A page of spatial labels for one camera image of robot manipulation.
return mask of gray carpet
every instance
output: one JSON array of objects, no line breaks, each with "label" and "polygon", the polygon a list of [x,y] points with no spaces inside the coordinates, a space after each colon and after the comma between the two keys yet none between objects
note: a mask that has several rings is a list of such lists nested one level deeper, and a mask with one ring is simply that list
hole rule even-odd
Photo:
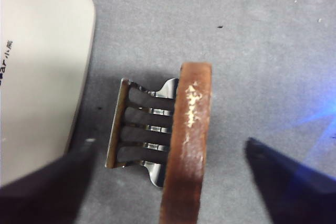
[{"label": "gray carpet", "polygon": [[244,158],[249,136],[336,175],[335,0],[93,2],[74,142],[96,138],[99,157],[77,224],[158,223],[162,192],[146,170],[105,169],[104,159],[120,79],[155,90],[183,61],[213,64],[199,224],[270,223]]}]

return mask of reflective metal surface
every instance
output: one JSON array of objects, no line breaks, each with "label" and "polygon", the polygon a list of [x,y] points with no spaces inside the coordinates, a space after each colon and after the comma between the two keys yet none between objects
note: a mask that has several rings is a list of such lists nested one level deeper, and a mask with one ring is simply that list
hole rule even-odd
[{"label": "reflective metal surface", "polygon": [[128,79],[122,79],[120,84],[120,90],[118,95],[117,107],[114,114],[114,119],[112,123],[110,143],[107,152],[107,160],[105,167],[106,168],[117,168],[131,166],[131,165],[141,165],[146,167],[149,173],[151,182],[157,187],[163,187],[164,175],[166,170],[166,164],[158,164],[149,162],[146,160],[133,160],[130,162],[119,162],[117,159],[118,151],[122,147],[142,147],[146,149],[151,149],[156,152],[168,152],[169,146],[160,145],[155,143],[150,143],[150,141],[141,143],[141,142],[126,142],[121,139],[121,130],[124,126],[134,127],[143,129],[146,131],[158,132],[163,134],[171,134],[171,127],[161,127],[156,125],[141,124],[128,122],[124,120],[124,114],[128,107],[138,109],[142,112],[161,115],[161,116],[173,116],[173,111],[164,110],[160,108],[148,108],[141,106],[129,99],[129,92],[131,88],[138,89],[141,92],[144,92],[155,98],[164,98],[164,99],[175,99],[176,98],[176,89],[178,85],[178,79],[168,80],[159,91],[150,91],[141,85],[132,82]]}]

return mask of gray felt mat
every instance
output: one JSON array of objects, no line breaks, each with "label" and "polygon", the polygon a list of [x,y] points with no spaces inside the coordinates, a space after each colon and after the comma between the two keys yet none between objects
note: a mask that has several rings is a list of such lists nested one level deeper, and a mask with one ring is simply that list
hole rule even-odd
[{"label": "gray felt mat", "polygon": [[120,79],[158,89],[183,61],[213,64],[198,223],[270,223],[244,158],[249,136],[336,175],[335,0],[93,2],[96,32],[74,141],[94,137],[100,154],[78,224],[158,223],[162,192],[146,170],[105,169],[104,159]]}]

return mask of cream plastic device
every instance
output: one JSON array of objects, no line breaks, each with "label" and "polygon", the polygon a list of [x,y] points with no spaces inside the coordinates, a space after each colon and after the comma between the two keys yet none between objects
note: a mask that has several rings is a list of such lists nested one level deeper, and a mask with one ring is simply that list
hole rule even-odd
[{"label": "cream plastic device", "polygon": [[94,11],[92,0],[1,0],[1,186],[67,150]]}]

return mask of brown strip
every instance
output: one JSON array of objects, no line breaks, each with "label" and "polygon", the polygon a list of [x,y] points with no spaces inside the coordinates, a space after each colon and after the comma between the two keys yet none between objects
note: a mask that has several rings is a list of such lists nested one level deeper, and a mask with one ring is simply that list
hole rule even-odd
[{"label": "brown strip", "polygon": [[160,224],[195,224],[210,117],[211,65],[186,62],[177,88]]}]

